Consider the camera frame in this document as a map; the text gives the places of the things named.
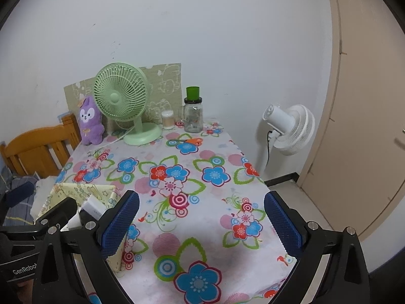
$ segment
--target door frame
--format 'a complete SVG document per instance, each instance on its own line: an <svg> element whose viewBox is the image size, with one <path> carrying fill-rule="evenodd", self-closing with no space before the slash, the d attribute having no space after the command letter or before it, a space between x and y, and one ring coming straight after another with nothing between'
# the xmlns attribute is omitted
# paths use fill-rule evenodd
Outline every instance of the door frame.
<svg viewBox="0 0 405 304"><path fill-rule="evenodd" d="M331 116L333 102L335 100L335 94L337 89L337 84L339 81L339 71L340 71L340 58L341 58L341 24L340 24L340 12L338 0L330 0L331 5L331 15L332 15L332 62L331 62L331 74L329 76L329 84L327 90L327 96L325 99L325 105L323 107L321 119L319 120L319 126L315 139L313 141L311 150L301 171L301 174L297 181L297 186L302 189L302 184L305 181L308 173L311 172L311 166L316 158L319 147L325 135L329 118ZM358 235L359 240L363 241L369 235L371 235L385 219L393 212L399 202L405 197L405 180L401 187L394 195L392 200L383 209L383 211L372 221L372 223Z"/></svg>

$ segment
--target fan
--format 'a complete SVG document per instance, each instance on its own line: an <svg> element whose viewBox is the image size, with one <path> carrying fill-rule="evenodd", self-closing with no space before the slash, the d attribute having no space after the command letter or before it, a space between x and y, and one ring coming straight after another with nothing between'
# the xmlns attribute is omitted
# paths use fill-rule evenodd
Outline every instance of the fan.
<svg viewBox="0 0 405 304"><path fill-rule="evenodd" d="M161 135L157 124L142 123L148 98L148 80L145 74L131 65L112 63L100 70L93 85L93 98L100 111L116 122L134 121L125 134L124 142L142 145Z"/></svg>
<svg viewBox="0 0 405 304"><path fill-rule="evenodd" d="M284 111L271 104L263 113L263 120L273 127L267 138L269 155L273 146L283 155L297 153L309 142L315 130L313 114L303 105L294 105Z"/></svg>

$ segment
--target green fan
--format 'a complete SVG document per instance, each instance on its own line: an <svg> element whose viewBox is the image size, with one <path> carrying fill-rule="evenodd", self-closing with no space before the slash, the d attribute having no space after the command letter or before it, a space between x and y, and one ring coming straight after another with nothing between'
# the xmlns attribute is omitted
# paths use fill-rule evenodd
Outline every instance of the green fan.
<svg viewBox="0 0 405 304"><path fill-rule="evenodd" d="M136 67L112 63L100 70L93 85L93 98L100 111L117 122L134 121L134 126L124 136L129 145L142 145L156 140L161 127L142 123L148 99L148 80Z"/></svg>

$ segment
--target metal screw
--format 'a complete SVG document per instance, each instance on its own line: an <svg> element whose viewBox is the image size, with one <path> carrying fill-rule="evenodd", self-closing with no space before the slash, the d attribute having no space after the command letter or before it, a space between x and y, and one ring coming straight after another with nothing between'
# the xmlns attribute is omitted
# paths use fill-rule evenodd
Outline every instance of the metal screw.
<svg viewBox="0 0 405 304"><path fill-rule="evenodd" d="M308 222L308 227L309 227L311 230L317 230L318 227L319 227L319 225L318 225L316 222L310 221L310 222Z"/></svg>
<svg viewBox="0 0 405 304"><path fill-rule="evenodd" d="M51 226L51 227L48 229L48 233L49 233L49 234L54 234L56 231L57 231L57 227L56 227L56 226Z"/></svg>
<svg viewBox="0 0 405 304"><path fill-rule="evenodd" d="M346 229L346 231L347 231L349 234L351 234L351 235L356 234L356 230L355 230L353 227L351 227L351 226L349 226L349 227Z"/></svg>
<svg viewBox="0 0 405 304"><path fill-rule="evenodd" d="M90 222L87 222L87 223L86 223L86 228L87 228L88 230L94 229L95 226L96 226L96 223L93 222L93 221L90 221Z"/></svg>

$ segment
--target black lid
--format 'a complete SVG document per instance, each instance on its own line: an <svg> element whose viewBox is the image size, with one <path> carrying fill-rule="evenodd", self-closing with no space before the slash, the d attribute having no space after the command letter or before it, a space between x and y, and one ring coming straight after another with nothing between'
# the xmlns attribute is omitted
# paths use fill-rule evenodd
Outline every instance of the black lid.
<svg viewBox="0 0 405 304"><path fill-rule="evenodd" d="M203 102L203 99L201 97L196 100L188 100L187 98L184 98L184 102L186 104L201 104Z"/></svg>

